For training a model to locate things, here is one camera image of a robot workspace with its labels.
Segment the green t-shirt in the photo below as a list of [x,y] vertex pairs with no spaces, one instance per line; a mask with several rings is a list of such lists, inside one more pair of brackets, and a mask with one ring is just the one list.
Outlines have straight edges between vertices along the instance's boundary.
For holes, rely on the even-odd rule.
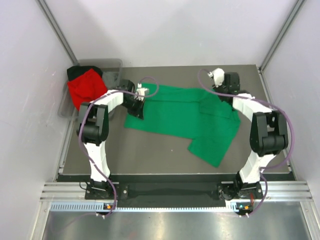
[[236,111],[202,88],[143,84],[153,97],[144,103],[144,119],[127,115],[124,127],[190,139],[190,153],[219,167],[241,125]]

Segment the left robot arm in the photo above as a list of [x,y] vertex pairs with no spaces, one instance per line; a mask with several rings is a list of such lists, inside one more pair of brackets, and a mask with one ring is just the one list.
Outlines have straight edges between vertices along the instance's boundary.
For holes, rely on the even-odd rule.
[[86,181],[86,200],[110,200],[117,195],[110,180],[111,171],[107,163],[106,141],[109,136],[109,114],[118,106],[127,113],[143,119],[145,98],[149,89],[142,83],[123,80],[116,89],[107,90],[96,100],[80,105],[78,116],[78,142],[90,164],[90,180]]

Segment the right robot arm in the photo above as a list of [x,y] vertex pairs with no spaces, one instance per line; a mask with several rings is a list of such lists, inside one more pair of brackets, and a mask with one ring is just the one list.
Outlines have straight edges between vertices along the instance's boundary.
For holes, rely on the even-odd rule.
[[287,121],[283,113],[256,100],[248,91],[241,90],[236,72],[217,68],[208,73],[212,88],[222,102],[229,104],[251,122],[249,145],[251,152],[245,165],[235,175],[232,185],[222,184],[219,195],[225,200],[245,198],[258,190],[261,174],[268,164],[289,145]]

